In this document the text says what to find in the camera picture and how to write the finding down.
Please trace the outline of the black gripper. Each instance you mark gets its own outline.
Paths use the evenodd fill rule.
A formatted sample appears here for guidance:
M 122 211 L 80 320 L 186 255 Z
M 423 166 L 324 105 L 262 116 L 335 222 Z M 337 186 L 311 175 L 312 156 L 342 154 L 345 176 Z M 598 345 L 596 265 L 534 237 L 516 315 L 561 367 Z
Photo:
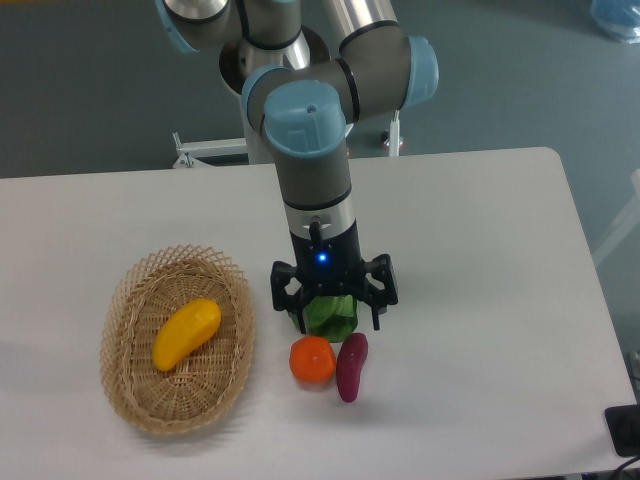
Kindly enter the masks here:
M 393 262 L 389 254 L 380 254 L 370 261 L 361 257 L 357 223 L 343 233 L 319 244 L 291 234 L 296 266 L 275 261 L 271 268 L 270 285 L 273 308 L 286 311 L 307 334 L 305 308 L 315 295 L 341 296 L 349 293 L 366 304 L 371 311 L 375 331 L 381 329 L 380 317 L 389 306 L 399 302 L 398 286 Z M 292 280 L 299 282 L 294 293 L 287 287 Z

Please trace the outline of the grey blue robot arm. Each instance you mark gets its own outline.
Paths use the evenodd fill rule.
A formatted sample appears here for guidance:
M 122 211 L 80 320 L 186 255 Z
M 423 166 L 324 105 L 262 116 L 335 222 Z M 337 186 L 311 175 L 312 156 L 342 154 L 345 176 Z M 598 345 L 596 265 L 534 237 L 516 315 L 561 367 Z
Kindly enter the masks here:
M 388 1 L 329 1 L 339 56 L 296 61 L 304 45 L 298 1 L 160 1 L 156 8 L 184 50 L 235 44 L 245 127 L 275 164 L 296 261 L 275 262 L 273 306 L 307 328 L 316 298 L 349 296 L 379 317 L 397 303 L 391 259 L 360 253 L 347 159 L 349 125 L 431 98 L 435 51 L 403 34 Z

